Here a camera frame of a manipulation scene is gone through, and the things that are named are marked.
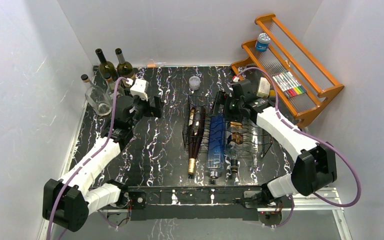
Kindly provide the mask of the green silver-foil wine bottle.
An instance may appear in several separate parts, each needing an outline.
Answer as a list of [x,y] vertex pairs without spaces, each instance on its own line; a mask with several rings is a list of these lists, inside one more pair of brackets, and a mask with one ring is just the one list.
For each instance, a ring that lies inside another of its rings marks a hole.
[[133,66],[131,65],[130,62],[126,61],[123,51],[121,48],[116,48],[115,49],[115,54],[118,59],[118,65],[117,65],[117,73],[120,77],[124,77],[127,79],[136,79],[136,74],[133,69]]

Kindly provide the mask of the clear bottle white gold label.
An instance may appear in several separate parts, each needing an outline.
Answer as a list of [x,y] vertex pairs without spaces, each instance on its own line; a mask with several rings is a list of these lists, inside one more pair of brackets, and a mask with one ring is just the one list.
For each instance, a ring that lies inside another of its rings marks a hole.
[[100,87],[95,85],[87,74],[82,74],[80,79],[87,85],[85,99],[98,116],[106,116],[112,111],[110,97]]

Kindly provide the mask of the dark green white-label wine bottle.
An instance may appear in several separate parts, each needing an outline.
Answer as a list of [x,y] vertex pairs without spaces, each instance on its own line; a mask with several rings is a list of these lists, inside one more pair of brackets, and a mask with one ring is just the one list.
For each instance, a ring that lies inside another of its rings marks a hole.
[[111,79],[113,81],[116,81],[118,79],[118,73],[114,64],[105,58],[101,48],[97,48],[95,50],[95,54],[97,55],[100,62],[98,66],[98,71],[102,75],[102,77],[104,77],[104,79],[109,79],[108,75],[110,75]]

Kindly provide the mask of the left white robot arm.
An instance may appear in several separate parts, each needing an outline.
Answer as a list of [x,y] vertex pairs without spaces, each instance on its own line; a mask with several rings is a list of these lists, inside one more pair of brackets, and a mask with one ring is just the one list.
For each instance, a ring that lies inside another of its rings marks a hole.
[[113,105],[111,118],[92,149],[69,172],[44,185],[42,216],[71,232],[78,231],[88,216],[114,205],[125,208],[132,198],[128,186],[114,179],[91,189],[98,175],[133,138],[135,125],[143,118],[161,118],[164,102],[160,97],[141,99],[122,96]]

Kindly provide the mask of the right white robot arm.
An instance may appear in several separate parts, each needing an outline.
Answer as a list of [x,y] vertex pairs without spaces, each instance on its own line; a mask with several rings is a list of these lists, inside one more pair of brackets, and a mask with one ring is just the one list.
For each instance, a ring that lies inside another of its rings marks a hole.
[[284,196],[309,196],[337,180],[336,156],[330,146],[305,136],[273,101],[258,97],[249,80],[233,83],[231,92],[218,91],[211,112],[221,112],[228,122],[252,121],[284,147],[294,162],[290,174],[262,184],[259,193],[244,196],[242,205],[275,207]]

